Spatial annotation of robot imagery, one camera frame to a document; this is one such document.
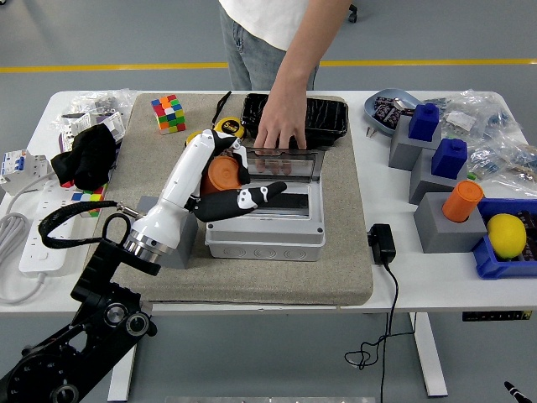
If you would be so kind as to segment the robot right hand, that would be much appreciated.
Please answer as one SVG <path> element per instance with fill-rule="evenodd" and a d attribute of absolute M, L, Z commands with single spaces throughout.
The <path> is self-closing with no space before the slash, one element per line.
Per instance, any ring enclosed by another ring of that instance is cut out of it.
<path fill-rule="evenodd" d="M 522 394 L 513 384 L 508 381 L 503 382 L 504 387 L 509 392 L 509 394 L 518 402 L 518 403 L 531 403 L 528 397 Z"/>

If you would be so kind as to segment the person's left hand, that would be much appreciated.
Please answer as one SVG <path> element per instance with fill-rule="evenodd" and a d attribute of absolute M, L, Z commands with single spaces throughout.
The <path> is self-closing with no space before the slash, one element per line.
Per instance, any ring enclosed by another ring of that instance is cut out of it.
<path fill-rule="evenodd" d="M 307 149 L 305 137 L 306 89 L 274 88 L 263 108 L 254 147 L 288 149 L 294 139 L 298 149 Z"/>

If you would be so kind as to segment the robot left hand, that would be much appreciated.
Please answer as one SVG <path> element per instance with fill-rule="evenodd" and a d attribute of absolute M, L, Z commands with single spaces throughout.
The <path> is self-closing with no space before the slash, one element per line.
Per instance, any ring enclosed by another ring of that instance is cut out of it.
<path fill-rule="evenodd" d="M 171 171 L 156 204 L 136 219 L 123 247 L 132 254 L 153 263 L 175 250 L 181 238 L 181 227 L 190 214 L 202 222 L 215 222 L 240 217 L 267 204 L 287 189 L 282 181 L 266 186 L 225 190 L 202 196 L 202 174 L 211 160 L 229 149 L 238 162 L 238 181 L 250 183 L 247 151 L 234 135 L 206 129 L 186 146 Z"/>

